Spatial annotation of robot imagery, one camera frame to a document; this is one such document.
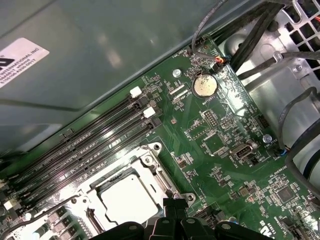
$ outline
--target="gray metal panel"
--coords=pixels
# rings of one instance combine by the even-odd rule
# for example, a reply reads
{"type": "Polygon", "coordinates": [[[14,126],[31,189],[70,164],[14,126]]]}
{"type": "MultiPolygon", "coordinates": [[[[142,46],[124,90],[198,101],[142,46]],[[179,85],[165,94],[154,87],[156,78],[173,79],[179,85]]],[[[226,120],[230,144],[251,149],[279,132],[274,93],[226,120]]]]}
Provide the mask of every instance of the gray metal panel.
{"type": "MultiPolygon", "coordinates": [[[[0,152],[27,151],[177,51],[216,2],[2,1],[0,49],[23,37],[50,54],[0,88],[0,152]]],[[[230,0],[213,24],[259,2],[230,0]]]]}

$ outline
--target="white slot latch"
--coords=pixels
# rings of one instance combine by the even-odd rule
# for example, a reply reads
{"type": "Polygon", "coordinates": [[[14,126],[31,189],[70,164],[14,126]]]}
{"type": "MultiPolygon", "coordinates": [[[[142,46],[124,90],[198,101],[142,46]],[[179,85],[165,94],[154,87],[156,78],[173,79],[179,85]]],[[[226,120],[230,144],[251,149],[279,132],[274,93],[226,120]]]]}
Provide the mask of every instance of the white slot latch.
{"type": "Polygon", "coordinates": [[[148,119],[155,114],[156,114],[156,111],[154,110],[154,108],[152,106],[148,107],[146,110],[143,111],[143,116],[145,119],[148,119]]]}
{"type": "Polygon", "coordinates": [[[13,208],[15,205],[17,205],[18,201],[15,200],[14,198],[10,199],[9,201],[5,202],[3,204],[3,206],[5,207],[5,209],[9,210],[11,208],[13,208]]]}
{"type": "Polygon", "coordinates": [[[132,97],[133,99],[135,99],[135,98],[138,97],[140,94],[142,94],[142,91],[141,91],[140,87],[136,86],[136,87],[134,87],[134,88],[132,88],[132,89],[130,90],[130,94],[131,94],[131,97],[132,97]]]}

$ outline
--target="mounting hole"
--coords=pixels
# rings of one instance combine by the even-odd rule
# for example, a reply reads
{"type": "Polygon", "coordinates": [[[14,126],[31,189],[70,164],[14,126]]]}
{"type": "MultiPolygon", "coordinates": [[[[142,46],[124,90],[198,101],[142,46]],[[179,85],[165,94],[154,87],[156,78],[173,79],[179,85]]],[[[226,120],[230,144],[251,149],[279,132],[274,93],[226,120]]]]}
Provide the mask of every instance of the mounting hole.
{"type": "Polygon", "coordinates": [[[193,201],[194,200],[194,196],[192,195],[188,195],[188,197],[186,198],[188,201],[193,201]]]}

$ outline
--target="motherboard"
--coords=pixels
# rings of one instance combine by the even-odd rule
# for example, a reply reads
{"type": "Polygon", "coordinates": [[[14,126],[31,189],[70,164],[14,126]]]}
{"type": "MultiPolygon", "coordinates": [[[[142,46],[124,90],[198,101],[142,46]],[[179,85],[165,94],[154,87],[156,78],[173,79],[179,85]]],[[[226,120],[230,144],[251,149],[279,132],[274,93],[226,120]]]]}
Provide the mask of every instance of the motherboard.
{"type": "MultiPolygon", "coordinates": [[[[222,58],[202,40],[200,51],[222,58]]],[[[185,47],[2,171],[0,235],[81,192],[44,226],[42,219],[8,239],[41,228],[40,239],[89,239],[160,216],[170,195],[212,228],[230,221],[274,239],[320,239],[318,202],[286,169],[286,151],[222,59],[185,47]],[[117,216],[124,209],[130,219],[117,216]]]]}

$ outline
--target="black ram slot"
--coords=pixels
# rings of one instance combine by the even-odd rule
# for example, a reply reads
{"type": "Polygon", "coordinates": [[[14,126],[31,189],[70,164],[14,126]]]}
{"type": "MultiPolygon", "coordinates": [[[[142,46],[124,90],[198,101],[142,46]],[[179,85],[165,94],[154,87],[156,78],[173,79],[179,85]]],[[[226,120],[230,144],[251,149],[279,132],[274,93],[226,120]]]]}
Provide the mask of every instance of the black ram slot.
{"type": "Polygon", "coordinates": [[[46,175],[49,175],[52,171],[59,170],[60,168],[63,167],[63,165],[61,165],[61,164],[64,164],[66,162],[66,160],[71,158],[73,155],[78,155],[83,150],[83,148],[85,148],[88,145],[92,144],[93,142],[97,141],[104,134],[111,131],[114,127],[121,126],[123,123],[129,121],[136,114],[137,114],[137,112],[135,109],[131,109],[129,112],[122,114],[121,116],[118,117],[119,119],[121,119],[120,123],[119,123],[118,118],[115,119],[110,124],[103,127],[100,131],[97,131],[94,134],[92,134],[91,136],[89,136],[84,142],[77,145],[73,151],[68,152],[67,154],[62,155],[59,158],[57,158],[53,161],[50,161],[49,164],[44,165],[43,168],[41,168],[41,169],[46,169],[46,170],[38,171],[40,174],[37,174],[37,175],[31,174],[29,177],[25,178],[23,181],[19,182],[18,184],[13,183],[12,186],[14,188],[20,190],[24,187],[27,187],[32,182],[36,182],[36,181],[42,179],[43,177],[45,177],[46,175]]]}
{"type": "Polygon", "coordinates": [[[110,110],[105,112],[103,115],[98,117],[95,121],[89,123],[87,126],[82,128],[79,132],[76,132],[74,135],[72,135],[70,138],[66,139],[65,141],[60,142],[58,145],[56,145],[54,148],[52,148],[50,151],[47,153],[43,154],[42,156],[38,157],[35,161],[33,161],[29,166],[27,166],[23,172],[20,174],[27,175],[30,174],[33,169],[36,169],[39,167],[39,165],[42,164],[42,161],[50,158],[52,155],[54,155],[56,152],[61,151],[63,148],[65,148],[70,142],[76,140],[79,136],[84,135],[85,133],[91,131],[94,129],[96,126],[99,124],[103,123],[110,117],[113,117],[114,115],[118,114],[120,111],[122,111],[125,107],[127,107],[130,104],[130,99],[126,98],[122,102],[118,103],[114,107],[112,107],[110,110]]]}
{"type": "Polygon", "coordinates": [[[94,168],[96,168],[98,165],[100,165],[106,158],[111,157],[112,155],[116,154],[117,152],[119,152],[121,149],[125,148],[126,146],[132,144],[133,142],[135,142],[136,140],[138,140],[139,138],[141,138],[143,135],[145,135],[146,133],[148,133],[151,129],[152,129],[152,125],[148,124],[145,128],[143,128],[142,130],[140,130],[138,133],[136,133],[135,135],[131,136],[130,138],[128,138],[127,140],[125,140],[124,142],[122,142],[121,144],[119,144],[119,146],[116,146],[114,149],[112,149],[110,152],[107,152],[106,154],[100,156],[99,158],[97,158],[96,160],[94,160],[88,167],[82,168],[80,171],[74,172],[72,173],[70,176],[68,176],[67,178],[65,178],[63,181],[61,181],[58,184],[55,184],[53,186],[53,188],[50,188],[48,191],[44,192],[42,195],[37,196],[35,199],[31,200],[30,203],[28,203],[26,205],[26,209],[31,209],[33,207],[35,207],[37,204],[41,203],[42,201],[44,201],[45,199],[49,198],[50,196],[52,196],[54,193],[62,190],[64,187],[66,187],[67,185],[69,185],[70,183],[72,183],[73,181],[77,180],[78,178],[80,178],[81,176],[83,176],[84,174],[88,173],[89,171],[93,170],[94,168]]]}
{"type": "Polygon", "coordinates": [[[85,155],[83,155],[79,159],[74,159],[74,160],[70,161],[69,163],[63,165],[61,167],[62,170],[60,172],[52,174],[50,177],[48,177],[47,179],[42,181],[39,185],[34,186],[32,189],[30,189],[28,191],[28,193],[23,194],[23,195],[26,195],[26,196],[25,197],[21,197],[21,199],[23,200],[23,199],[26,199],[26,198],[30,198],[30,197],[38,194],[41,190],[47,188],[50,184],[58,181],[59,178],[63,177],[66,173],[68,173],[69,171],[73,170],[78,165],[80,165],[81,164],[81,162],[80,162],[81,160],[90,159],[91,157],[93,157],[97,153],[99,153],[102,150],[104,150],[108,145],[113,143],[115,140],[121,138],[123,135],[127,134],[131,130],[137,128],[141,123],[142,123],[141,119],[137,119],[136,121],[134,121],[134,122],[130,123],[128,126],[126,126],[124,129],[122,129],[121,131],[117,132],[113,137],[108,138],[107,141],[102,142],[101,144],[97,145],[94,149],[92,149],[91,151],[87,152],[85,155]]]}

